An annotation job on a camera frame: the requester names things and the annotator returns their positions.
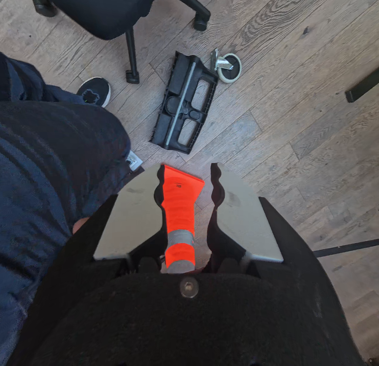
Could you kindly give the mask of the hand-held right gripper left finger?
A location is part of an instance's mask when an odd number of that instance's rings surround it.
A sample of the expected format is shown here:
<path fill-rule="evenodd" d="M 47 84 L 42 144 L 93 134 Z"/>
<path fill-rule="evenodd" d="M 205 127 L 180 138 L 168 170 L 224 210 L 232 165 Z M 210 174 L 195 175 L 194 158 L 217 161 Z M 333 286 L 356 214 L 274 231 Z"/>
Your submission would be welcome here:
<path fill-rule="evenodd" d="M 167 247 L 164 215 L 155 199 L 161 168 L 151 166 L 120 190 L 93 254 L 96 261 L 125 259 L 129 269 L 137 269 L 142 258 L 151 257 L 160 265 Z"/>

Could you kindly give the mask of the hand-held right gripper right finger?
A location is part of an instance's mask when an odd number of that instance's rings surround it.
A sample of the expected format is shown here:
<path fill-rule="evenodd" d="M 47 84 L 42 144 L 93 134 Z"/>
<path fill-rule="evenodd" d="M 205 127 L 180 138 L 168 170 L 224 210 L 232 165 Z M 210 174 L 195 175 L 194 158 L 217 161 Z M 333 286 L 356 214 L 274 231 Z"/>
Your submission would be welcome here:
<path fill-rule="evenodd" d="M 222 163 L 212 163 L 210 172 L 214 208 L 207 245 L 214 262 L 231 258 L 246 266 L 251 261 L 283 263 L 258 195 Z"/>

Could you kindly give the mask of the black desk foot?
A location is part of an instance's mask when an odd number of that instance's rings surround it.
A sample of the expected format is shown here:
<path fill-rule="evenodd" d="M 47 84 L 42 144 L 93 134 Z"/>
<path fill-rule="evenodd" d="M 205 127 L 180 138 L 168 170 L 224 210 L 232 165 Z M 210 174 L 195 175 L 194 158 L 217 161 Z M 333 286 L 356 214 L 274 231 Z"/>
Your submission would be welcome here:
<path fill-rule="evenodd" d="M 348 103 L 357 101 L 360 97 L 379 84 L 379 68 L 371 72 L 358 84 L 345 91 L 345 97 Z"/>

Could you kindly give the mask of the person's right hand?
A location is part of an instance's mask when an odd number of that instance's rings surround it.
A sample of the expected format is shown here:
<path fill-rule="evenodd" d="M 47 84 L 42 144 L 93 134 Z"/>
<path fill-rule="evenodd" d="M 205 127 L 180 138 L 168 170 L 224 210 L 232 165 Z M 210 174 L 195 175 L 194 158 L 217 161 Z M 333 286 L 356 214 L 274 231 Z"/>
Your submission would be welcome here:
<path fill-rule="evenodd" d="M 79 219 L 72 228 L 73 235 L 90 219 L 90 217 L 83 217 Z"/>

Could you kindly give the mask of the orange traffic cone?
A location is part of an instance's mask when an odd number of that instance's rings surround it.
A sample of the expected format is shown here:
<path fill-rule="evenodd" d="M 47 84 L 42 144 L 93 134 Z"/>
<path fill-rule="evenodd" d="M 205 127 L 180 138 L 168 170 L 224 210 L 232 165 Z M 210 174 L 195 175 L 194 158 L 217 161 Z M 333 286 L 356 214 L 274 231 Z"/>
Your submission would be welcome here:
<path fill-rule="evenodd" d="M 195 202 L 205 181 L 181 170 L 164 166 L 163 202 L 168 245 L 165 264 L 168 274 L 195 270 Z"/>

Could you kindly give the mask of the white floor outlet plate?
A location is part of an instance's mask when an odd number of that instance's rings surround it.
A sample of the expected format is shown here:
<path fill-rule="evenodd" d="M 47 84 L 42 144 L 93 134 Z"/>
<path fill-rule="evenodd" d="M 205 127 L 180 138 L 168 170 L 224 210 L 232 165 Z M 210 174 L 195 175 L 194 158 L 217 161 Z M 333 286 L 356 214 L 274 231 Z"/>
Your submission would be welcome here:
<path fill-rule="evenodd" d="M 129 152 L 126 162 L 132 172 L 137 171 L 143 164 L 143 161 L 133 151 Z"/>

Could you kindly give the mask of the thin black floor bar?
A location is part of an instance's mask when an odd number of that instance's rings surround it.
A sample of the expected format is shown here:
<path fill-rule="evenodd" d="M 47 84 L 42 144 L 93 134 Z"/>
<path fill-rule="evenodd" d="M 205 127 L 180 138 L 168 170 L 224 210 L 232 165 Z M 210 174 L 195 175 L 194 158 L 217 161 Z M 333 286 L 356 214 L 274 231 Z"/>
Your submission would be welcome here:
<path fill-rule="evenodd" d="M 379 239 L 367 240 L 347 245 L 340 245 L 327 249 L 315 250 L 313 251 L 313 254 L 316 258 L 322 258 L 331 255 L 348 253 L 356 250 L 367 249 L 375 246 L 379 246 Z"/>

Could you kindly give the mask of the person's blue trousers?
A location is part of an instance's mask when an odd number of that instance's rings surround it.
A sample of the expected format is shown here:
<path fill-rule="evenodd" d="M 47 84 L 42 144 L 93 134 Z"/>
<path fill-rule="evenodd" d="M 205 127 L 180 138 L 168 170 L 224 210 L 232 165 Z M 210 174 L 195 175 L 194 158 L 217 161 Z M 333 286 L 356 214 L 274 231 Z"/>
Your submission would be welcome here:
<path fill-rule="evenodd" d="M 130 138 L 116 116 L 0 55 L 0 363 L 75 222 L 126 184 Z"/>

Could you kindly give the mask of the black swivel caster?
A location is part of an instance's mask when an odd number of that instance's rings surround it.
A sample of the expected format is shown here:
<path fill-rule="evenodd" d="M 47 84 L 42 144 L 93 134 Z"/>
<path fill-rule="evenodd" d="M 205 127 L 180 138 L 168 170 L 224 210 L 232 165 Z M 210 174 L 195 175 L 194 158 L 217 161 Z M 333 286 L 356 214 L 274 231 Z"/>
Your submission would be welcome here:
<path fill-rule="evenodd" d="M 234 53 L 227 53 L 224 56 L 219 55 L 215 48 L 211 53 L 210 70 L 215 73 L 225 84 L 234 83 L 239 79 L 242 71 L 240 58 Z"/>

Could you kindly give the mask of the black office chair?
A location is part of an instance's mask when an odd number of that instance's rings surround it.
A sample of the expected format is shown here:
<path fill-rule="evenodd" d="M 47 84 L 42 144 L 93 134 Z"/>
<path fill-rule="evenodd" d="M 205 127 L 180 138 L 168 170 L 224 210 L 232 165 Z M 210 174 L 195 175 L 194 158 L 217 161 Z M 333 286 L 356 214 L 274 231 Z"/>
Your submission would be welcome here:
<path fill-rule="evenodd" d="M 134 25 L 146 17 L 154 0 L 32 0 L 38 14 L 54 17 L 61 10 L 92 35 L 102 40 L 126 36 L 130 70 L 126 81 L 139 84 L 137 71 Z M 205 31 L 211 17 L 210 11 L 198 0 L 179 0 L 196 12 L 193 27 Z"/>

